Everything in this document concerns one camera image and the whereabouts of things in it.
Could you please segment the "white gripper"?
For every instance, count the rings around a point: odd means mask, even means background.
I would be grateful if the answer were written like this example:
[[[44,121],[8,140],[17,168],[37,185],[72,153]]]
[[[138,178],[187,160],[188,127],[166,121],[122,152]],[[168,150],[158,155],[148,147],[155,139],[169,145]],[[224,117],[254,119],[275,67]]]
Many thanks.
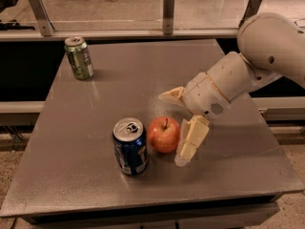
[[[199,73],[185,88],[176,87],[162,93],[158,98],[169,104],[185,106],[194,115],[190,120],[184,119],[181,123],[180,140],[174,157],[175,165],[184,167],[206,138],[210,130],[209,120],[218,119],[225,114],[231,108],[231,103],[206,73]]]

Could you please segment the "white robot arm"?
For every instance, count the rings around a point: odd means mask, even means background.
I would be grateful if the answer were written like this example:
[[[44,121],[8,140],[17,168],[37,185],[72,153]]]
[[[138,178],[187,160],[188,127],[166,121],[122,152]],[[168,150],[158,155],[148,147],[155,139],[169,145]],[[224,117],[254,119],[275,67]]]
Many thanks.
[[[229,52],[184,87],[159,99],[187,109],[193,117],[181,125],[175,165],[187,165],[209,132],[211,121],[226,113],[232,102],[285,76],[305,88],[305,32],[277,13],[247,19],[237,35],[237,52]]]

